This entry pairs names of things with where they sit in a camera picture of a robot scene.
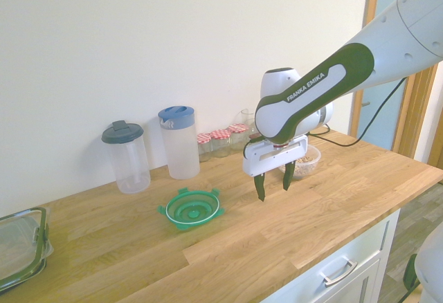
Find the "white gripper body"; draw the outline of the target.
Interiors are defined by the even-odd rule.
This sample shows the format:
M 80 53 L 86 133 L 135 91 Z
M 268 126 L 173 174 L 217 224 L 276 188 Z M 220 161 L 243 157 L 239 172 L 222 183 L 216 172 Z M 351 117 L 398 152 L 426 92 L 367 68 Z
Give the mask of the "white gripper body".
M 302 158 L 307 146 L 307 136 L 297 136 L 283 147 L 276 147 L 267 140 L 249 144 L 244 150 L 243 171 L 252 177 L 261 175 Z

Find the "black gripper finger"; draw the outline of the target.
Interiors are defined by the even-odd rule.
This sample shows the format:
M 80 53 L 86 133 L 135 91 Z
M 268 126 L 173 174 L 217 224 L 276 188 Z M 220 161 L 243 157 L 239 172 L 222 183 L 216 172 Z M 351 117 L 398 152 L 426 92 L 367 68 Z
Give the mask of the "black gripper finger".
M 283 189 L 284 190 L 288 190 L 292 179 L 293 179 L 293 174 L 295 171 L 295 167 L 296 167 L 296 161 L 291 161 L 289 163 L 286 163 L 284 166 L 284 176 L 283 176 Z
M 266 196 L 264 189 L 264 179 L 265 179 L 265 174 L 259 174 L 253 178 L 257 196 L 261 201 L 264 201 Z

